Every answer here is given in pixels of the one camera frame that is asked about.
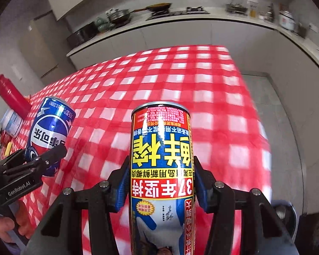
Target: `yellow starburst badge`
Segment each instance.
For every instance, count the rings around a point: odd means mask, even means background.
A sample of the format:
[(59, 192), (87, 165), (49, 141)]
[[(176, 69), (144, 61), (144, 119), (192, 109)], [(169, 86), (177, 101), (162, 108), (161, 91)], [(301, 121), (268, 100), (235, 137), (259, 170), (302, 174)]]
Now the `yellow starburst badge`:
[(151, 215), (155, 212), (155, 207), (149, 201), (141, 200), (136, 203), (136, 210), (141, 215)]

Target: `can rim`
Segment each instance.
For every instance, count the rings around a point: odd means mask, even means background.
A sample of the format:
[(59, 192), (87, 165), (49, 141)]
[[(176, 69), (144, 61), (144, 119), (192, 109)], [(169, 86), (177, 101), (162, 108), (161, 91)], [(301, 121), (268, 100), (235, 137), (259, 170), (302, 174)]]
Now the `can rim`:
[(138, 111), (138, 110), (140, 110), (140, 109), (142, 109), (142, 108), (144, 108), (144, 107), (152, 107), (152, 106), (156, 106), (156, 105), (163, 105), (163, 106), (165, 106), (165, 105), (170, 105), (170, 106), (173, 106), (173, 107), (176, 107), (176, 108), (179, 108), (179, 109), (185, 111), (185, 112), (190, 116), (190, 113), (189, 113), (188, 109), (187, 109), (186, 107), (182, 106), (181, 104), (174, 103), (174, 102), (169, 102), (169, 101), (155, 101), (155, 102), (148, 102), (148, 103), (141, 104), (141, 105), (137, 106), (137, 107), (132, 111), (132, 113), (131, 113), (131, 118), (132, 118), (133, 114), (134, 114), (136, 111)]
[(71, 106), (66, 101), (64, 101), (61, 98), (58, 98), (58, 97), (55, 97), (55, 96), (47, 96), (46, 98), (55, 99), (56, 101), (61, 102), (61, 103), (65, 104), (66, 106), (71, 108)]

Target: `tablecloth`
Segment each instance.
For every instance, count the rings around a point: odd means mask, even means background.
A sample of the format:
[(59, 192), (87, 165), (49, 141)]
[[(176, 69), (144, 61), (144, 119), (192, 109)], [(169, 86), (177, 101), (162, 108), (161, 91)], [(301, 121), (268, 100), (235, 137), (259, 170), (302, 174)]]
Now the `tablecloth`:
[[(67, 101), (76, 119), (66, 141), (66, 157), (56, 177), (23, 199), (34, 226), (65, 187), (87, 189), (107, 179), (129, 152), (131, 112), (148, 101), (175, 101), (191, 114), (193, 151), (202, 166), (234, 189), (261, 189), (271, 197), (271, 155), (263, 126), (239, 70), (222, 46), (166, 47), (84, 68), (48, 85), (31, 98), (13, 151), (24, 148), (41, 101)], [(197, 206), (195, 254), (204, 252), (212, 215)], [(121, 255), (129, 255), (128, 202), (111, 214)], [(87, 212), (83, 249), (90, 254)], [(232, 254), (239, 253), (241, 215), (235, 216)]]

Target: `can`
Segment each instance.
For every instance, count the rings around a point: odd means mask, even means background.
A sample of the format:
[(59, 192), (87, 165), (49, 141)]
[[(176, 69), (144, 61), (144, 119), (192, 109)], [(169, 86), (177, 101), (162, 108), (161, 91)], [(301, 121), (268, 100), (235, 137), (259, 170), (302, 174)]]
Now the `can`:
[[(65, 144), (74, 118), (75, 112), (64, 100), (46, 97), (31, 126), (25, 152), (26, 161), (32, 161), (54, 146)], [(55, 176), (59, 167), (60, 162), (56, 162), (43, 175)]]
[(188, 110), (150, 102), (132, 112), (130, 234), (133, 255), (192, 255), (194, 162)]

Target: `rice cooker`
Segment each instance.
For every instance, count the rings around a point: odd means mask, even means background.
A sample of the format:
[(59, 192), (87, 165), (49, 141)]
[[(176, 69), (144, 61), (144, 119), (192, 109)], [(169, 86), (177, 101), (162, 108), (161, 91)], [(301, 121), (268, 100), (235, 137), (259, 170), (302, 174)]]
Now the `rice cooker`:
[(279, 14), (279, 24), (286, 30), (294, 30), (294, 19), (288, 10), (283, 10)]

